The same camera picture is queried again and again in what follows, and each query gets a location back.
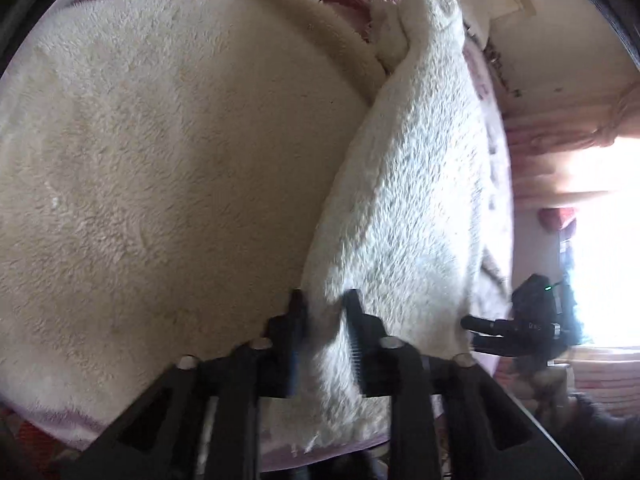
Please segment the wall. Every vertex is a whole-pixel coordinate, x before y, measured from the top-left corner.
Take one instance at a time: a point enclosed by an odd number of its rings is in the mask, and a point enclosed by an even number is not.
[[[513,288],[533,273],[544,274],[552,282],[562,278],[559,236],[547,233],[536,210],[516,211],[513,219]]]
[[[495,20],[511,114],[606,99],[638,78],[609,23],[588,0],[530,0],[531,16]]]

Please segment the white fleece blanket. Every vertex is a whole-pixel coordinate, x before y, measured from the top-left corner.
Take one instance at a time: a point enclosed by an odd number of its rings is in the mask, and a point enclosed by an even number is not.
[[[385,430],[354,386],[348,288],[422,352],[468,349],[490,183],[462,19],[379,10],[377,51],[318,0],[76,0],[30,35],[0,82],[3,399],[83,447],[301,280],[312,339],[265,449]]]

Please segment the window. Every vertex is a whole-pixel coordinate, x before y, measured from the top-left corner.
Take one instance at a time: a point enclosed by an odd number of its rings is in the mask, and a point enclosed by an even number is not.
[[[581,206],[569,244],[573,265],[568,268],[582,342],[640,346],[638,197],[616,195]]]

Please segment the metal screw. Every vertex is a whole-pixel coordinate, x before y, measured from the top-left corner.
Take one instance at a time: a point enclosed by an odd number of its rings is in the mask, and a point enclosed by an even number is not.
[[[273,342],[268,337],[259,337],[249,343],[254,350],[268,350],[273,346]]]
[[[193,355],[183,355],[177,364],[180,370],[193,370],[196,366],[198,366],[198,358]]]
[[[404,341],[398,339],[396,336],[387,335],[380,339],[380,346],[388,350],[394,350],[404,345]]]

